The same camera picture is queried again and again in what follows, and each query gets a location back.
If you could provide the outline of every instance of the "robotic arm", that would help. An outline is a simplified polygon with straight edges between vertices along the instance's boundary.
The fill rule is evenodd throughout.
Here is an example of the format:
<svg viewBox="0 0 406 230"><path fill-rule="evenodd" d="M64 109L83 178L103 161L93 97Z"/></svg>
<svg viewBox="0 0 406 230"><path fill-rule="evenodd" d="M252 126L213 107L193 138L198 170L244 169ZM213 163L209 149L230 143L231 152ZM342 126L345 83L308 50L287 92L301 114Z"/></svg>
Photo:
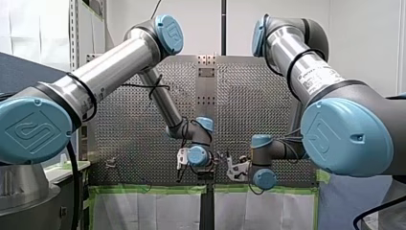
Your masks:
<svg viewBox="0 0 406 230"><path fill-rule="evenodd" d="M402 166L405 103L385 99L364 82L346 80L332 69L327 64L327 36L320 25L265 15L255 27L253 53L264 57L274 73L286 77L290 92L305 109L300 128L303 145L293 144L299 158L306 154L320 168L340 175L406 173ZM269 182L275 178L268 169L272 158L295 155L293 149L283 153L282 146L269 135L253 137L251 179L264 190L275 185Z"/></svg>
<svg viewBox="0 0 406 230"><path fill-rule="evenodd" d="M49 185L39 163L59 154L81 126L82 117L93 108L84 122L92 119L98 103L135 74L145 84L158 84L152 68L182 48L177 21L157 16L131 28L121 45L73 73L54 83L40 82L0 103L0 219L6 228L59 228L59 188ZM156 88L153 97L163 104L163 113L173 103L161 92ZM163 115L170 127L182 122L175 110ZM43 207L54 215L21 221Z"/></svg>
<svg viewBox="0 0 406 230"><path fill-rule="evenodd" d="M183 48L168 15L133 27L126 41L54 83L40 82L0 104L0 162L37 164L61 152L81 118L125 81Z"/></svg>

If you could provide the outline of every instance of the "wire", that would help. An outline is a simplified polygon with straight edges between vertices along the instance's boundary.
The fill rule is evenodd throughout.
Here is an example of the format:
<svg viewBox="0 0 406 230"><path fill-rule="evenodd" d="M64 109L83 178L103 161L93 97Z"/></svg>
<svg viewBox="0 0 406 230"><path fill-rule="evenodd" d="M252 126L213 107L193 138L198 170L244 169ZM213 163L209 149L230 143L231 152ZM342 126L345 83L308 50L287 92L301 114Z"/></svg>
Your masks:
<svg viewBox="0 0 406 230"><path fill-rule="evenodd" d="M262 195L262 194L265 192L264 190L261 190L259 193L257 193L257 192L255 192L255 190L254 190L253 187L251 186L251 175L250 175L250 172L251 172L251 163L248 165L248 173L247 173L247 176L248 176L248 187L250 188L251 192L253 192L253 194L255 194L255 195L257 195L257 196Z"/></svg>
<svg viewBox="0 0 406 230"><path fill-rule="evenodd" d="M78 169L78 162L76 160L75 151L72 147L72 143L69 141L68 145L66 146L68 149L69 158L71 160L72 165L72 176L74 180L74 214L72 216L72 230L76 230L78 228L79 223L79 209L80 209L80 187L79 187L79 169Z"/></svg>
<svg viewBox="0 0 406 230"><path fill-rule="evenodd" d="M159 75L158 79L154 83L154 85L142 85L142 84L133 84L133 83L124 83L122 86L131 86L131 87L138 87L138 88L151 88L149 91L148 97L150 100L152 100L152 93L156 88L166 88L167 90L170 90L170 86L166 84L159 84L162 79L162 74Z"/></svg>
<svg viewBox="0 0 406 230"><path fill-rule="evenodd" d="M406 195L405 195L405 196L402 196L401 198L398 198L398 199L392 200L392 201L390 201L390 202L381 204L381 205L379 205L379 206L377 206L377 207L374 207L374 208L372 208L372 209L370 209L370 210L368 210L368 211L366 211L366 212L364 212L364 213L358 215L358 216L354 219L354 221L352 222L352 225L354 226L355 230L360 230L360 229L358 228L358 225L357 225L357 223L358 223L359 220L363 219L363 218L366 217L367 215L370 215L370 214L372 214L372 213L376 213L376 212L378 212L378 211L387 209L387 208L389 208L389 207L392 207L392 206L394 206L394 205L396 205L396 204L398 204L398 203L404 202L404 201L406 201Z"/></svg>
<svg viewBox="0 0 406 230"><path fill-rule="evenodd" d="M266 22L268 21L268 18L269 18L269 15L268 15L268 13L266 13L264 16L263 16L263 24L262 24L262 28L263 28L263 37L262 37L262 39L263 39L263 41L262 41L262 43L263 43L263 57L265 58L265 62L266 62L266 65L268 66L268 68L272 71L272 73L274 73L275 75L277 75L277 76L280 76L280 77L283 77L283 75L280 73L280 72L278 72L278 71L276 71L275 69L274 69L274 67L272 67L272 65L269 63L269 60L268 60L268 54L267 54L267 50L268 50L268 42L266 41L266 36L267 36L267 32L266 32Z"/></svg>
<svg viewBox="0 0 406 230"><path fill-rule="evenodd" d="M287 137L287 136L293 135L293 134L297 133L297 132L300 131L300 130L301 130L300 128L296 128L295 130L293 130L293 131L291 131L291 132L289 132L289 133L284 134L284 136Z"/></svg>
<svg viewBox="0 0 406 230"><path fill-rule="evenodd" d="M159 0L158 3L155 6L155 10L152 13L152 16L150 19L152 19L155 16L156 11L158 11L159 5L161 4L162 0Z"/></svg>
<svg viewBox="0 0 406 230"><path fill-rule="evenodd" d="M295 160L295 161L290 161L289 159L287 159L287 161L288 161L289 163L291 163L291 164L297 164L297 163L299 163L299 160L300 160L299 154L295 151L295 149L293 149L293 147L292 147L289 143L287 143L289 140L286 140L286 139L277 139L276 141L282 143L283 146L284 146L284 157L283 157L283 158L286 158L286 156L287 156L287 149L289 149L289 150L290 150L291 152L293 152L293 154L296 156L296 160Z"/></svg>
<svg viewBox="0 0 406 230"><path fill-rule="evenodd" d="M8 99L9 97L14 96L16 93L0 93L0 102L5 101L6 99Z"/></svg>
<svg viewBox="0 0 406 230"><path fill-rule="evenodd" d="M188 143L187 134L189 132L189 120L187 117L182 117L186 123L182 126L182 144L180 145L180 149L184 148Z"/></svg>
<svg viewBox="0 0 406 230"><path fill-rule="evenodd" d="M189 166L189 165L186 165L185 169L183 169L183 170L178 170L176 183L182 182L183 175L185 174L185 171L186 171L186 169L188 168L188 166Z"/></svg>

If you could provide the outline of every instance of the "end effector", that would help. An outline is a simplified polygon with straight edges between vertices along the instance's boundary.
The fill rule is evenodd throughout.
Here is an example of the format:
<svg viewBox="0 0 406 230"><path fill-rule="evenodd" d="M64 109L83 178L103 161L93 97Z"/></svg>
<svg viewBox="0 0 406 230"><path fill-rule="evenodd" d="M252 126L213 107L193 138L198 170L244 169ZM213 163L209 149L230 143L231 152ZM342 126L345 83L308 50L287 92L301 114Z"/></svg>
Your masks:
<svg viewBox="0 0 406 230"><path fill-rule="evenodd" d="M303 159L305 152L296 137L274 138L269 134L256 134L251 140L251 155L239 157L238 164L226 152L227 175L237 182L248 182L262 190L272 189L278 182L272 171L273 159Z"/></svg>
<svg viewBox="0 0 406 230"><path fill-rule="evenodd" d="M303 145L319 167L350 176L406 174L405 102L385 99L332 69L327 37L317 23L265 16L254 31L253 53L286 77L304 105Z"/></svg>

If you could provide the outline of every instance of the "small object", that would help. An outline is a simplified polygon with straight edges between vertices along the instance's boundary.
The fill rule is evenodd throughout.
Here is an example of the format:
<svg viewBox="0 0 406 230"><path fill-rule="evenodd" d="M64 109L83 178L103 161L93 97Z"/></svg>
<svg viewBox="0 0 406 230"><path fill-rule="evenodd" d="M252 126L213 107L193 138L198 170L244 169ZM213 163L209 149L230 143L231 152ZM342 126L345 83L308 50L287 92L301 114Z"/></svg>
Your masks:
<svg viewBox="0 0 406 230"><path fill-rule="evenodd" d="M239 163L244 163L248 161L248 157L246 155L241 155L238 159Z"/></svg>
<svg viewBox="0 0 406 230"><path fill-rule="evenodd" d="M108 159L105 161L105 167L106 168L116 168L116 157L113 157L111 159Z"/></svg>
<svg viewBox="0 0 406 230"><path fill-rule="evenodd" d="M65 153L62 153L59 158L59 166L63 166L66 162L68 162L68 158Z"/></svg>
<svg viewBox="0 0 406 230"><path fill-rule="evenodd" d="M260 169L254 174L254 184L262 190L270 190L277 184L277 177L269 169Z"/></svg>
<svg viewBox="0 0 406 230"><path fill-rule="evenodd" d="M177 154L177 165L176 170L181 170L182 165L188 165L188 148L182 148L178 151Z"/></svg>
<svg viewBox="0 0 406 230"><path fill-rule="evenodd" d="M68 209L66 207L60 207L60 213L59 213L60 217L66 217L68 215Z"/></svg>

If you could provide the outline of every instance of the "white wall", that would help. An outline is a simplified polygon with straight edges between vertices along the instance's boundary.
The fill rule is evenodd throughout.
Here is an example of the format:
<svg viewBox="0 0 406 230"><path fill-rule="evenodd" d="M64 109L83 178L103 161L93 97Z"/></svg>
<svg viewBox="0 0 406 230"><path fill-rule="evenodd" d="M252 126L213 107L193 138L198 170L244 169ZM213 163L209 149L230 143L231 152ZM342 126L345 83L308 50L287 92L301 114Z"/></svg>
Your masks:
<svg viewBox="0 0 406 230"><path fill-rule="evenodd" d="M115 45L137 23L150 19L157 1L107 0L107 28ZM219 0L163 0L156 14L174 16L185 37L183 55L220 52Z"/></svg>
<svg viewBox="0 0 406 230"><path fill-rule="evenodd" d="M133 25L148 20L157 1L107 0L107 28L115 45ZM329 0L229 0L227 55L251 56L255 23L266 12L280 17L309 17L328 30ZM163 0L157 14L171 14L181 24L183 55L220 53L221 0Z"/></svg>
<svg viewBox="0 0 406 230"><path fill-rule="evenodd" d="M328 32L328 9L329 0L229 0L227 55L252 55L254 26L266 13L275 17L313 19Z"/></svg>
<svg viewBox="0 0 406 230"><path fill-rule="evenodd" d="M383 96L397 92L402 0L331 0L330 64Z"/></svg>

